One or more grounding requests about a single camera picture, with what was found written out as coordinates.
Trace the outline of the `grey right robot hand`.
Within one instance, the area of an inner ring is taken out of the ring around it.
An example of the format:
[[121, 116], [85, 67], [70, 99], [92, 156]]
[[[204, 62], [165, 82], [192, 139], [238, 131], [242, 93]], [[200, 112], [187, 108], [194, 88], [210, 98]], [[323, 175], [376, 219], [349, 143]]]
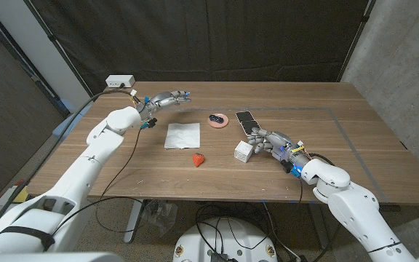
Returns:
[[285, 147], [292, 145], [292, 140], [281, 132], [271, 132], [257, 127], [247, 136], [248, 143], [254, 146], [254, 153], [267, 151], [278, 161], [285, 158]]

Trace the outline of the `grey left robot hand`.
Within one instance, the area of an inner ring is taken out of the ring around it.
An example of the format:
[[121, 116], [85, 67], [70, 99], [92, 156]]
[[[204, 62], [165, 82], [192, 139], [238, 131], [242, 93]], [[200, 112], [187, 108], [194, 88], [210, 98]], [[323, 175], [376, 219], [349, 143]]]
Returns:
[[158, 95], [152, 97], [145, 104], [145, 112], [150, 115], [161, 111], [169, 106], [180, 105], [181, 103], [191, 102], [189, 98], [190, 92], [186, 91], [172, 91], [172, 92], [161, 92]]

